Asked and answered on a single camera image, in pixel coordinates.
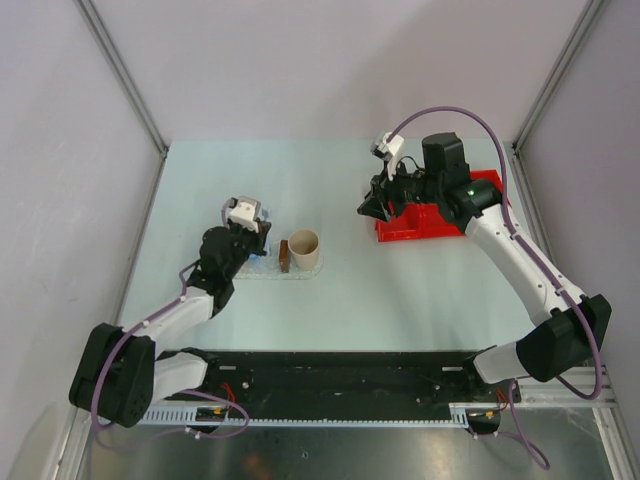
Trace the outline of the beige cup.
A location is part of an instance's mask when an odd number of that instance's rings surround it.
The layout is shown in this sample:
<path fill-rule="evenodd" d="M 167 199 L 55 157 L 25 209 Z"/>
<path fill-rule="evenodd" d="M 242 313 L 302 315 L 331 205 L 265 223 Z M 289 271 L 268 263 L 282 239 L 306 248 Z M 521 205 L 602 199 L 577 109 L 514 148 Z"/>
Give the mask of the beige cup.
<path fill-rule="evenodd" d="M 313 230 L 302 229 L 292 233 L 288 239 L 288 248 L 299 269 L 311 271 L 317 265 L 320 240 Z"/>

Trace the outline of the white toothbrush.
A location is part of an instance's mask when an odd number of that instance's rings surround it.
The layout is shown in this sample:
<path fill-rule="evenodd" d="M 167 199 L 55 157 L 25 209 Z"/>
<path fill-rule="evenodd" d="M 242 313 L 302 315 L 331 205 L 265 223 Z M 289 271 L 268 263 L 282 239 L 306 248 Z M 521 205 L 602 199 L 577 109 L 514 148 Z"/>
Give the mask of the white toothbrush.
<path fill-rule="evenodd" d="M 268 206 L 261 207 L 261 219 L 263 223 L 269 224 L 269 229 L 265 237 L 264 250 L 266 252 L 266 256 L 270 257 L 273 255 L 273 251 L 274 251 L 274 247 L 273 247 L 274 220 L 273 220 L 272 210 L 270 207 Z"/>

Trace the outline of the clear acrylic toothbrush stand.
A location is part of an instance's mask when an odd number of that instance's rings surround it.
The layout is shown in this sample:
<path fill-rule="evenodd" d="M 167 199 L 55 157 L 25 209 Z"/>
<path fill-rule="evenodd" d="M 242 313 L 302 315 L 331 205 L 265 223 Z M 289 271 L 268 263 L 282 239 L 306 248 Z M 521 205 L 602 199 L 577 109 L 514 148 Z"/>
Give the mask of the clear acrylic toothbrush stand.
<path fill-rule="evenodd" d="M 251 267 L 249 271 L 256 275 L 277 276 L 288 274 L 290 270 L 289 251 L 286 242 L 277 240 L 273 242 L 273 255 L 268 257 L 265 264 L 258 267 Z"/>

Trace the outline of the red plastic organizer bin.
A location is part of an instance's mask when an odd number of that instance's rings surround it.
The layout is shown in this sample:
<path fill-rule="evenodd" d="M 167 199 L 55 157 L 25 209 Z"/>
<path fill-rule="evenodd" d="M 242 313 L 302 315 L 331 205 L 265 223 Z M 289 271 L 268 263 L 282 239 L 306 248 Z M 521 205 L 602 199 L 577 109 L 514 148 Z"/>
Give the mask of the red plastic organizer bin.
<path fill-rule="evenodd" d="M 459 179 L 423 171 L 399 175 L 415 179 L 415 193 L 401 216 L 389 222 L 375 219 L 381 243 L 462 236 L 471 219 L 502 201 L 503 184 L 495 170 L 476 170 Z"/>

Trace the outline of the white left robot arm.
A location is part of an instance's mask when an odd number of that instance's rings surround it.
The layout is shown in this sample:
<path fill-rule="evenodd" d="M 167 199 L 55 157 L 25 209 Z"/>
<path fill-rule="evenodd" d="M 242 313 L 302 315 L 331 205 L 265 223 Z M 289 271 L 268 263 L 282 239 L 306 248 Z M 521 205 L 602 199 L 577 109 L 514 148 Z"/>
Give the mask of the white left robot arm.
<path fill-rule="evenodd" d="M 270 229 L 270 223 L 258 220 L 250 228 L 228 222 L 207 230 L 198 260 L 179 273 L 177 298 L 129 330 L 108 323 L 94 327 L 70 386 L 70 404 L 90 413 L 94 422 L 129 428 L 153 403 L 185 390 L 202 400 L 214 397 L 221 376 L 209 368 L 205 355 L 192 348 L 163 354 L 226 307 L 236 274 L 251 256 L 265 255 Z"/>

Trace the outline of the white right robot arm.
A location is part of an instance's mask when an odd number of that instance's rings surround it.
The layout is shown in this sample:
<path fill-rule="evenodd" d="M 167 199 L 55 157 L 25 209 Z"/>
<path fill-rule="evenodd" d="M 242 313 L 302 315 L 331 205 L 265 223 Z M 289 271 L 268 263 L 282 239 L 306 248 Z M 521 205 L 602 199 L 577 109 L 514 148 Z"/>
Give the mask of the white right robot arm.
<path fill-rule="evenodd" d="M 611 316 L 601 295 L 587 296 L 568 280 L 517 225 L 501 187 L 471 171 L 453 132 L 422 141 L 424 165 L 402 162 L 404 140 L 382 134 L 371 152 L 383 162 L 358 207 L 381 222 L 411 205 L 434 205 L 443 220 L 473 241 L 514 289 L 534 326 L 523 338 L 476 354 L 461 376 L 463 393 L 484 401 L 498 382 L 531 377 L 547 382 L 599 352 Z"/>

